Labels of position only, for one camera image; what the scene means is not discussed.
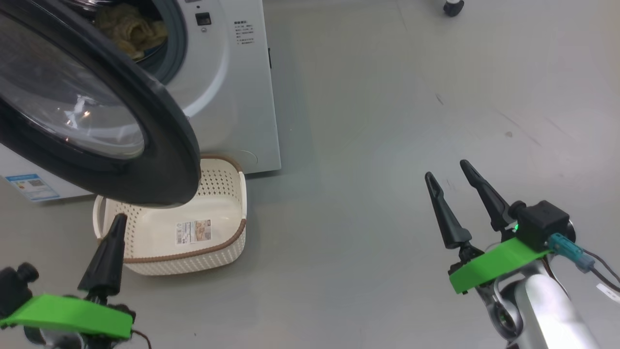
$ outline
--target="basket handle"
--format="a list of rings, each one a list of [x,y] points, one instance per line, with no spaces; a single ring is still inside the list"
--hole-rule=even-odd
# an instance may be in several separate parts
[[[101,233],[101,224],[99,222],[99,212],[101,212],[101,203],[104,201],[104,197],[97,195],[95,198],[95,204],[92,206],[92,228],[95,230],[95,237],[100,240],[103,238]]]
[[[239,172],[239,182],[241,184],[241,214],[243,215],[242,218],[247,218],[247,187],[243,172]]]

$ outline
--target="floor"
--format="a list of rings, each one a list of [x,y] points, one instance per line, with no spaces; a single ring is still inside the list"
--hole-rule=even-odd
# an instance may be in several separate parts
[[[455,295],[423,181],[433,171],[478,247],[499,239],[460,173],[570,213],[620,268],[620,40],[615,0],[265,0],[283,169],[249,180],[233,264],[146,278],[116,298],[155,348],[503,348],[475,294]],[[0,183],[0,265],[35,292],[77,293],[92,198],[34,205]],[[602,348],[620,305],[554,268]],[[3,347],[28,348],[19,330]],[[125,348],[146,348],[139,339]]]

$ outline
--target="white plastic basket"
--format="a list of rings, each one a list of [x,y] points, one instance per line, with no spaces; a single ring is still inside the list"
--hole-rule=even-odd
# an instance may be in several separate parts
[[[191,273],[236,260],[246,244],[246,179],[239,165],[220,156],[202,156],[200,168],[202,177],[196,195],[173,209],[152,209],[106,199],[101,224],[104,198],[97,196],[92,210],[97,239],[103,238],[102,231],[108,232],[117,214],[125,213],[124,262],[139,274]],[[205,230],[190,242],[192,224],[194,231],[196,226],[201,232],[200,227]]]

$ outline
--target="black screw knob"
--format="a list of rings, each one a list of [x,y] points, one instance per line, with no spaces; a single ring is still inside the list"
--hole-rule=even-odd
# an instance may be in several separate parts
[[[25,283],[33,283],[38,279],[38,271],[32,264],[24,262],[17,267],[17,278]]]
[[[521,211],[525,207],[527,207],[525,202],[517,200],[508,208],[508,215],[512,219],[517,219],[517,217],[519,216],[519,211]]]

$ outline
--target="green 3d-printed mount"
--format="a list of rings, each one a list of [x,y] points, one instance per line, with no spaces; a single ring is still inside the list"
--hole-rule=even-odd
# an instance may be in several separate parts
[[[43,329],[105,335],[111,338],[131,337],[131,315],[79,298],[43,294],[0,320],[0,326],[22,325]]]
[[[550,252],[547,250],[536,253],[519,239],[511,238],[460,267],[450,275],[450,283],[456,293],[463,293],[521,268]]]

